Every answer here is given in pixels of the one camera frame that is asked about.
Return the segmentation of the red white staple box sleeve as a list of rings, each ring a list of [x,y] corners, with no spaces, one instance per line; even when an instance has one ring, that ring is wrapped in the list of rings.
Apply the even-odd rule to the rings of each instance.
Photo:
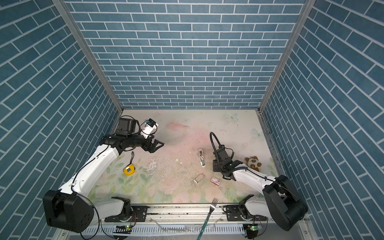
[[[220,183],[221,183],[221,180],[219,178],[217,178],[217,177],[212,176],[210,182],[213,183],[216,186],[219,186]]]

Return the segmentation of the pink white stapler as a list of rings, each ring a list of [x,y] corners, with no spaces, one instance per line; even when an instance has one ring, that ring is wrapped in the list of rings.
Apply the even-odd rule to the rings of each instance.
[[[199,149],[199,159],[200,159],[201,166],[205,167],[206,161],[205,161],[204,152],[202,149]]]

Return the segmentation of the white staple box tray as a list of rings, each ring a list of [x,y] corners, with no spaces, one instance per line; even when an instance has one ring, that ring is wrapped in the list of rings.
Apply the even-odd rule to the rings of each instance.
[[[197,175],[197,176],[194,178],[193,182],[194,182],[195,184],[198,184],[198,183],[201,182],[204,178],[205,178],[205,175],[204,175],[204,174],[199,174],[199,175]]]

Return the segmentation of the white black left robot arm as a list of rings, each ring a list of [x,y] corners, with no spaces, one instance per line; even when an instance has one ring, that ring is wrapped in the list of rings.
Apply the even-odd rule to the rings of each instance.
[[[75,233],[83,232],[88,226],[101,225],[102,219],[117,222],[131,221],[134,217],[131,201],[112,197],[108,202],[94,204],[89,193],[109,165],[123,152],[141,148],[154,153],[164,146],[155,140],[158,124],[148,119],[142,127],[131,116],[119,119],[115,132],[102,137],[99,146],[74,176],[58,190],[49,190],[43,197],[47,225]]]

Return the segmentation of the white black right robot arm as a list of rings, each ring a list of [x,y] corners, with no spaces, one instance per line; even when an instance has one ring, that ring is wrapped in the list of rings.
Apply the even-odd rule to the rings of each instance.
[[[305,217],[308,206],[288,177],[267,176],[241,161],[234,161],[234,156],[228,155],[227,148],[213,132],[210,133],[210,141],[214,149],[214,172],[221,173],[224,180],[246,184],[264,196],[264,204],[255,195],[248,195],[239,202],[235,212],[243,219],[266,217],[275,221],[281,229],[289,231]]]

